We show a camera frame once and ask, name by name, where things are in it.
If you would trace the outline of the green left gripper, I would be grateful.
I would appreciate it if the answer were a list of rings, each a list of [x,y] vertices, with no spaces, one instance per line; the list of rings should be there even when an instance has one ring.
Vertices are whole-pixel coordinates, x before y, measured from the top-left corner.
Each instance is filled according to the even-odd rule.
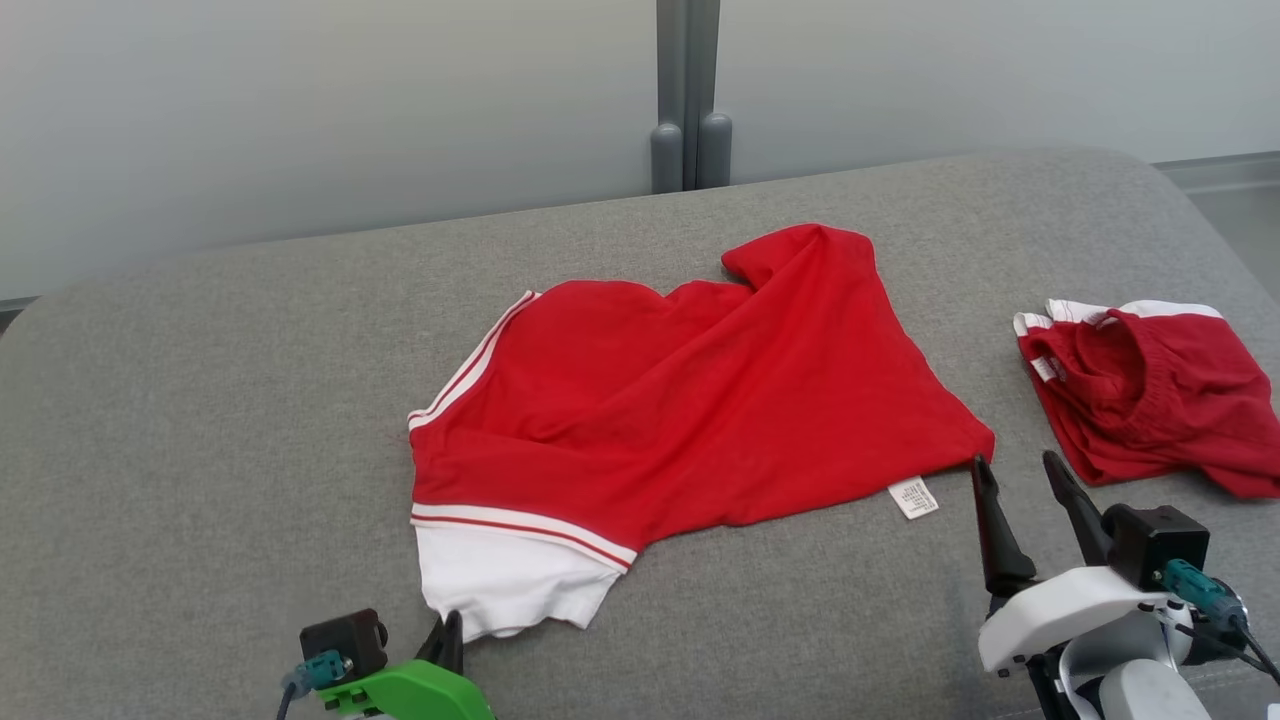
[[[435,620],[416,660],[321,689],[320,701],[347,720],[497,720],[485,694],[463,674],[463,619],[453,610]]]

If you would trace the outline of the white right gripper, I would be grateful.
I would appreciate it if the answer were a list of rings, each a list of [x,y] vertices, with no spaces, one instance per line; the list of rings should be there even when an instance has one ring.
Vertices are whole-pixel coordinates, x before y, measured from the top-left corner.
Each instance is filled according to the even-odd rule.
[[[1046,450],[1042,464],[1085,565],[1107,566],[1102,512],[1059,454]],[[972,487],[986,589],[1007,600],[979,630],[984,670],[1025,674],[1043,720],[1165,720],[1165,592],[1140,591],[1110,568],[1036,584],[1037,566],[1009,525],[983,455],[972,461]]]

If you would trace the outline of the red shorts with white stripes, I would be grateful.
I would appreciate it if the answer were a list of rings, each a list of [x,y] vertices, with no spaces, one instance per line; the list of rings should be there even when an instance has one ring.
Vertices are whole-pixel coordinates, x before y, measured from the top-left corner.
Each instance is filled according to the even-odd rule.
[[[1280,500],[1271,380],[1216,309],[1050,299],[1041,313],[1018,313],[1012,329],[1087,484],[1197,470],[1235,498]]]

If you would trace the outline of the red jersey with black number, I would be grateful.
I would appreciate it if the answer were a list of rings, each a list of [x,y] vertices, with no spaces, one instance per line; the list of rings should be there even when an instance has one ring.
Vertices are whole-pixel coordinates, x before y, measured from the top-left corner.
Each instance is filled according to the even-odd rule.
[[[870,238],[801,224],[668,293],[515,301],[407,418],[426,606],[463,639],[590,625],[643,551],[992,459],[893,311]]]

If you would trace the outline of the grey metal partition post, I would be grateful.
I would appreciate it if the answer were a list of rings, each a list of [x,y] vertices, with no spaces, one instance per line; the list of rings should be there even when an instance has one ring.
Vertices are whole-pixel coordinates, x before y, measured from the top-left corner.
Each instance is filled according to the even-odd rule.
[[[733,122],[716,109],[721,0],[655,0],[653,193],[726,187]]]

